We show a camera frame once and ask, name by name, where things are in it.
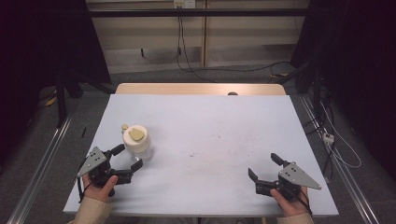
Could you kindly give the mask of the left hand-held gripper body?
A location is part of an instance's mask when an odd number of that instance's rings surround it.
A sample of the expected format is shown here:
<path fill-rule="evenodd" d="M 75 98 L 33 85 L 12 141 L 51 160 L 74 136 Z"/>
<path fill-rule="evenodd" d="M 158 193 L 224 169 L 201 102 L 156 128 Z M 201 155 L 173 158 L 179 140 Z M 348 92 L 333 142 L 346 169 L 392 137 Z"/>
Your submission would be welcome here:
<path fill-rule="evenodd" d="M 79 166 L 77 174 L 78 178 L 78 194 L 84 196 L 84 189 L 81 186 L 81 178 L 88 174 L 90 180 L 96 187 L 103 187 L 107 180 L 116 175 L 118 177 L 117 185 L 130 184 L 134 172 L 130 169 L 115 170 L 110 165 L 112 155 L 110 150 L 102 151 L 99 147 L 94 147 L 89 155 Z"/>

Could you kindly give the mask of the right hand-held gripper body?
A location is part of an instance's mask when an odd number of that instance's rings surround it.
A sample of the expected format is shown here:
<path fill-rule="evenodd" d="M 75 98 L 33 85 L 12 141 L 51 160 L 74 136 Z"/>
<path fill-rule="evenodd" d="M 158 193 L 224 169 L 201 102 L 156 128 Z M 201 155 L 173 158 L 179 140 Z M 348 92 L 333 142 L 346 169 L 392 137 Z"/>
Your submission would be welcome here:
<path fill-rule="evenodd" d="M 269 197 L 270 190 L 276 189 L 286 200 L 292 201 L 298 197 L 301 186 L 321 190 L 321 185 L 295 162 L 289 163 L 278 173 L 278 180 L 270 182 L 255 176 L 256 193 Z"/>

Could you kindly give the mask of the glass jar with cream lid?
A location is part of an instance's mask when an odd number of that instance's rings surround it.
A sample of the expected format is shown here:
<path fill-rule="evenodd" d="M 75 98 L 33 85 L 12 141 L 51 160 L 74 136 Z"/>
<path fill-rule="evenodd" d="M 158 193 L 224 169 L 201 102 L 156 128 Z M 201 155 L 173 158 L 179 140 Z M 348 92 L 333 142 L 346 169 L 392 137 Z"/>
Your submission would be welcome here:
<path fill-rule="evenodd" d="M 141 125 L 121 125 L 122 141 L 125 148 L 136 160 L 149 161 L 153 156 L 153 145 L 146 127 Z"/>

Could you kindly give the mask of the person's left hand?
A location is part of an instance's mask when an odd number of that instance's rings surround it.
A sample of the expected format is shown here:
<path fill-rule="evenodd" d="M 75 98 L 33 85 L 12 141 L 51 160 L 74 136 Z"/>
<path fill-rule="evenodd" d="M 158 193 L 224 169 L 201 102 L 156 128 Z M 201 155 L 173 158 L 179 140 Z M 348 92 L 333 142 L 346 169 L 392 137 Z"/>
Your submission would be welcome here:
<path fill-rule="evenodd" d="M 82 177 L 84 185 L 84 196 L 107 203 L 109 200 L 108 194 L 115 187 L 118 182 L 116 175 L 111 176 L 103 187 L 96 187 L 90 180 L 88 174 Z"/>

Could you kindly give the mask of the person's right hand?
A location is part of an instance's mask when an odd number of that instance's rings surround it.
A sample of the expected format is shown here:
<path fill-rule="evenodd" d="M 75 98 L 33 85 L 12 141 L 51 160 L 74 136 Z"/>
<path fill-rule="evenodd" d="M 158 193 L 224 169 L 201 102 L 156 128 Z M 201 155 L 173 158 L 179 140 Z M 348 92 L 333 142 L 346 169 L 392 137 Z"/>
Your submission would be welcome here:
<path fill-rule="evenodd" d="M 277 189 L 271 189 L 270 193 L 283 210 L 284 217 L 291 217 L 303 213 L 309 213 L 307 187 L 302 186 L 299 193 L 300 200 L 288 201 Z"/>

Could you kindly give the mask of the white table mat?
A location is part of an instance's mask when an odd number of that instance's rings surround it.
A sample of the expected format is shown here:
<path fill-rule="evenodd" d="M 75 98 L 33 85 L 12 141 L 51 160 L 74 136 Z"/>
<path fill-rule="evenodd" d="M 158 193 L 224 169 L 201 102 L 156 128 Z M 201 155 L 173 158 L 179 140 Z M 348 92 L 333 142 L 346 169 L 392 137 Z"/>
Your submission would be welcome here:
<path fill-rule="evenodd" d="M 110 97 L 93 145 L 122 142 L 124 124 L 148 129 L 153 155 L 130 184 L 115 188 L 112 213 L 122 217 L 273 217 L 248 172 L 274 181 L 275 153 L 296 162 L 320 185 L 308 192 L 317 217 L 338 210 L 292 101 L 279 96 L 134 95 Z"/>

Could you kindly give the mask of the black metal stand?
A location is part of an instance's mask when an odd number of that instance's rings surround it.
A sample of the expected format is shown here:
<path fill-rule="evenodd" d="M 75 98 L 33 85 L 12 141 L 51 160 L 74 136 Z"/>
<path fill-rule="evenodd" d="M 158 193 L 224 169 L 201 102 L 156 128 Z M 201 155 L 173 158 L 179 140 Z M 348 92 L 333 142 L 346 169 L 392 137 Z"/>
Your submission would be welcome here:
<path fill-rule="evenodd" d="M 56 98 L 58 103 L 58 124 L 57 127 L 61 128 L 66 120 L 66 104 L 64 97 L 64 84 L 62 81 L 62 74 L 59 73 L 56 77 Z"/>

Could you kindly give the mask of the wooden table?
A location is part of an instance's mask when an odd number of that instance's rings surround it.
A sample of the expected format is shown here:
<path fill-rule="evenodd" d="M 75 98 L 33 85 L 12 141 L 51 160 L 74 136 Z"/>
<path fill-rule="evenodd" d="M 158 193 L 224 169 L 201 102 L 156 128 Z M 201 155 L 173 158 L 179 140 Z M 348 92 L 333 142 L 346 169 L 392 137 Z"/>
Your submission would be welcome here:
<path fill-rule="evenodd" d="M 279 84 L 121 83 L 116 94 L 285 95 Z"/>

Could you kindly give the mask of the black curtain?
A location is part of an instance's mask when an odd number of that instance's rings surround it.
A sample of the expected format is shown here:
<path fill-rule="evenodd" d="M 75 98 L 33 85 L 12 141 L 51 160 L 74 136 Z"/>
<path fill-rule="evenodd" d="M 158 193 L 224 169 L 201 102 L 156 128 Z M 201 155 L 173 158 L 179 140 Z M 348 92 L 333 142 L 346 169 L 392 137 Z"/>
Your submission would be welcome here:
<path fill-rule="evenodd" d="M 396 181 L 396 0 L 309 0 L 291 63 L 318 70 L 353 129 Z"/>
<path fill-rule="evenodd" d="M 39 92 L 61 81 L 110 81 L 86 0 L 0 0 L 0 127 L 23 124 Z"/>

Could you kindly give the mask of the black horizontal bar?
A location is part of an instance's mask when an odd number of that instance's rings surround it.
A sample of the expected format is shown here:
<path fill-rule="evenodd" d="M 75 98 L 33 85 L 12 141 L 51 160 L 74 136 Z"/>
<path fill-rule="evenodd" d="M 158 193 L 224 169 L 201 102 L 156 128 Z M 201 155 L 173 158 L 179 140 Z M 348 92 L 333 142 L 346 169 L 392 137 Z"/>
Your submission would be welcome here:
<path fill-rule="evenodd" d="M 306 8 L 268 8 L 268 9 L 231 9 L 231 8 L 199 8 L 199 9 L 96 9 L 89 14 L 93 18 L 111 17 L 294 17 L 306 16 L 310 13 Z"/>

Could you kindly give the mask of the aluminium floor rail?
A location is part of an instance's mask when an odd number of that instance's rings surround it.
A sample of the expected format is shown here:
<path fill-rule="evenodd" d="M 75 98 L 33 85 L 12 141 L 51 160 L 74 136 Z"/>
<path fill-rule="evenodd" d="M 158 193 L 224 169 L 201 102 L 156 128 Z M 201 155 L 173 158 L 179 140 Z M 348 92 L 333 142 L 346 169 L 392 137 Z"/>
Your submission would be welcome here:
<path fill-rule="evenodd" d="M 359 213 L 361 214 L 364 223 L 379 224 L 379 220 L 376 217 L 372 206 L 369 204 L 366 196 L 361 191 L 361 188 L 359 187 L 352 173 L 350 173 L 350 166 L 348 166 L 344 161 L 340 161 L 341 156 L 339 155 L 335 144 L 330 145 L 324 140 L 321 140 L 321 142 L 324 144 L 327 152 L 331 154 L 332 164 L 343 180 L 346 190 L 351 196 L 351 199 L 356 205 Z"/>
<path fill-rule="evenodd" d="M 27 218 L 73 116 L 33 119 L 0 178 L 0 224 L 22 224 Z"/>

